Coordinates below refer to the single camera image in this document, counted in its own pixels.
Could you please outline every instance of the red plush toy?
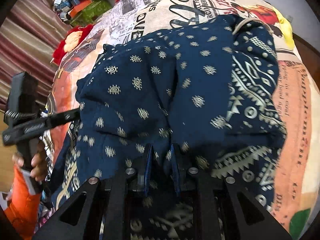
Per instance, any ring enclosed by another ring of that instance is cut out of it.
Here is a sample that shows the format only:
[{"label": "red plush toy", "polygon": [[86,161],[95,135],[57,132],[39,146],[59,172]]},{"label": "red plush toy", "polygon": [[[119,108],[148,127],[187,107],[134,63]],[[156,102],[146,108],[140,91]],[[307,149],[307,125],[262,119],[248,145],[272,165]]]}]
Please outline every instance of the red plush toy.
[{"label": "red plush toy", "polygon": [[84,40],[84,38],[88,36],[92,28],[92,24],[89,24],[86,27],[77,26],[72,28],[68,32],[66,38],[60,42],[58,48],[52,54],[52,61],[59,66],[64,55],[66,55],[67,52],[71,52],[75,47],[77,47]]}]

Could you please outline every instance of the triangular cutout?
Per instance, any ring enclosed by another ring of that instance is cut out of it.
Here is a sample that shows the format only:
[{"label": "triangular cutout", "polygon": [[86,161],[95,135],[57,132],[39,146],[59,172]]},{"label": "triangular cutout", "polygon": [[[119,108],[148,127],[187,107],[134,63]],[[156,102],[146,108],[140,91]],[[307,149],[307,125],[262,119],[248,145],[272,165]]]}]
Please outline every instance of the triangular cutout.
[{"label": "triangular cutout", "polygon": [[86,198],[87,194],[82,192],[81,195],[79,195],[70,207],[60,216],[60,221],[72,226],[77,225]]},{"label": "triangular cutout", "polygon": [[237,197],[247,225],[250,226],[264,220],[263,214],[242,192],[238,192]]}]

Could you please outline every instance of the drawstring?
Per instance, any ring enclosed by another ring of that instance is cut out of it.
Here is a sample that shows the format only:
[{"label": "drawstring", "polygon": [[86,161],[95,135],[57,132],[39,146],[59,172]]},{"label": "drawstring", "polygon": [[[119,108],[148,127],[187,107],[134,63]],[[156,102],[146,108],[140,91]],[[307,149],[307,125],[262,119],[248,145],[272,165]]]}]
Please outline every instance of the drawstring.
[{"label": "drawstring", "polygon": [[260,22],[262,23],[268,30],[268,32],[270,33],[270,35],[273,34],[273,30],[271,30],[270,26],[268,24],[266,24],[265,22],[263,22],[262,20],[258,19],[258,18],[247,18],[247,19],[244,19],[242,20],[235,28],[235,30],[232,32],[232,35],[235,35],[243,25],[247,24],[248,22],[251,22],[251,21],[255,21],[255,22]]}]

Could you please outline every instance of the wooden floor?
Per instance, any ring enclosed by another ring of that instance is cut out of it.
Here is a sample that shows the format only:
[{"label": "wooden floor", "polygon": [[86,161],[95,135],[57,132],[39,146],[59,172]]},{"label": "wooden floor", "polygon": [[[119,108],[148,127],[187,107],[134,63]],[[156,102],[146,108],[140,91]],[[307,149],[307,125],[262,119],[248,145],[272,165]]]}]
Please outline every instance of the wooden floor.
[{"label": "wooden floor", "polygon": [[[4,115],[0,113],[0,132],[7,129],[7,125],[3,122],[3,116]],[[11,158],[15,151],[15,146],[4,147],[2,138],[0,138],[0,191],[7,192],[11,188],[13,181],[13,164]]]}]

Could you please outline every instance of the curtain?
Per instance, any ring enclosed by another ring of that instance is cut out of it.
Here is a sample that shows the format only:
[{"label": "curtain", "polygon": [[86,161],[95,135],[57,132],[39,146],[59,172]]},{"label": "curtain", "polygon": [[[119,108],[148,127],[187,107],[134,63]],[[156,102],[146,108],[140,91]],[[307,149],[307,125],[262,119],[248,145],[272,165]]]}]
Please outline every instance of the curtain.
[{"label": "curtain", "polygon": [[37,101],[45,106],[57,66],[52,53],[64,39],[65,25],[52,10],[54,0],[18,0],[0,28],[0,110],[12,77],[26,71],[38,80]]}]

